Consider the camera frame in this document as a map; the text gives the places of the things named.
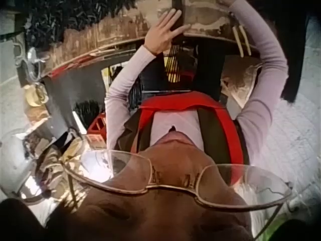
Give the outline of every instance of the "eyeglass frame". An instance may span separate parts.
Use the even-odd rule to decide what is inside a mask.
[[[123,151],[117,151],[117,150],[112,150],[115,153],[127,153],[127,152],[123,152]],[[211,208],[214,210],[218,210],[218,211],[222,211],[222,212],[250,212],[250,211],[259,211],[259,210],[264,210],[264,209],[268,209],[271,207],[276,207],[275,211],[273,212],[272,216],[269,218],[269,220],[266,222],[266,224],[264,225],[264,227],[262,228],[262,230],[256,235],[256,237],[254,239],[259,238],[264,232],[265,230],[268,228],[268,226],[273,222],[273,220],[275,219],[275,217],[277,216],[277,214],[279,213],[279,211],[281,210],[283,204],[288,201],[293,193],[292,193],[292,187],[285,183],[285,185],[289,188],[290,192],[288,194],[286,194],[283,198],[270,202],[268,204],[261,204],[261,205],[251,205],[251,206],[241,206],[241,207],[232,207],[231,205],[221,205],[221,204],[213,204],[210,202],[205,201],[204,199],[202,199],[199,196],[198,193],[198,185],[200,183],[201,177],[203,175],[203,173],[210,167],[213,166],[223,166],[223,165],[233,165],[233,166],[247,166],[247,165],[241,165],[241,164],[217,164],[217,165],[209,165],[206,166],[200,174],[196,175],[195,181],[194,181],[194,185],[193,185],[193,189],[191,188],[183,188],[183,187],[177,187],[177,186],[172,186],[172,185],[164,185],[164,184],[155,184],[152,182],[152,180],[155,178],[155,174],[157,173],[157,171],[155,170],[154,166],[151,164],[151,160],[149,158],[140,156],[138,154],[134,154],[134,153],[127,153],[127,154],[131,154],[133,156],[137,156],[139,158],[144,158],[145,160],[148,160],[149,162],[149,166],[150,166],[150,175],[149,175],[149,181],[146,184],[145,188],[143,190],[139,190],[139,191],[125,191],[125,190],[121,190],[118,188],[113,188],[113,187],[107,187],[106,185],[103,185],[99,182],[96,182],[94,180],[91,180],[87,177],[84,177],[80,174],[75,173],[74,171],[72,171],[69,167],[67,167],[65,165],[65,162],[63,162],[62,160],[60,160],[60,164],[62,165],[64,171],[67,173],[67,177],[68,177],[68,185],[69,185],[69,189],[70,189],[70,193],[74,202],[75,207],[78,207],[78,201],[76,200],[76,195],[74,192],[74,188],[73,188],[73,182],[72,179],[75,179],[81,183],[86,183],[89,186],[99,189],[101,191],[105,191],[105,192],[109,192],[109,193],[114,193],[116,195],[125,195],[125,196],[140,196],[140,195],[144,195],[146,193],[148,193],[148,191],[150,189],[167,189],[167,190],[174,190],[174,191],[179,191],[179,192],[183,192],[185,194],[188,195],[193,195],[195,198],[195,202],[205,208]]]

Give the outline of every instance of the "tabletop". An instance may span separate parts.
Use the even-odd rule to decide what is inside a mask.
[[[172,6],[172,0],[137,0],[135,9],[123,9],[115,18],[107,16],[80,32],[67,29],[65,41],[47,53],[42,76],[97,51],[144,39],[149,27]],[[228,11],[216,0],[184,0],[183,16],[184,24],[192,25],[185,36],[235,42]]]

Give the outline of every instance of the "lavender sleeve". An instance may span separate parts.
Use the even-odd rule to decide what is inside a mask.
[[[273,111],[288,78],[288,65],[277,38],[248,2],[237,0],[230,6],[230,10],[251,35],[263,64],[258,83],[237,116],[250,162],[254,164],[266,140],[272,124]]]
[[[124,123],[130,118],[128,94],[138,75],[155,56],[141,46],[117,75],[105,98],[107,148],[114,149],[117,139],[124,132]]]

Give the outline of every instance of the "raised arm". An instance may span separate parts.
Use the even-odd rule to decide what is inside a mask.
[[[171,31],[181,14],[181,11],[171,10],[160,17],[158,23],[147,33],[144,45],[138,49],[110,86],[105,99],[108,149],[114,149],[117,139],[124,131],[124,123],[130,117],[128,94],[138,75],[157,54],[170,47],[174,37],[190,27],[184,25]]]
[[[263,63],[258,83],[242,112],[237,116],[250,161],[253,163],[266,140],[274,109],[288,78],[287,60],[269,26],[248,2],[222,1],[232,4],[230,10],[251,35]]]

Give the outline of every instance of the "long-sleeve shirt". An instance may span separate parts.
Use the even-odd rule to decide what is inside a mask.
[[[242,128],[253,163],[267,137],[272,123],[273,111],[281,96],[288,77],[287,60],[283,50],[263,18],[245,0],[237,0],[230,6],[238,21],[251,35],[262,61],[262,71],[258,83],[243,110],[237,116]],[[110,86],[106,99],[107,148],[113,149],[124,131],[124,123],[130,118],[128,111],[128,93],[141,71],[155,56],[141,46],[128,64]],[[175,126],[176,131],[186,134],[195,145],[204,150],[197,111],[158,111],[154,115],[150,134],[150,144],[169,132]]]

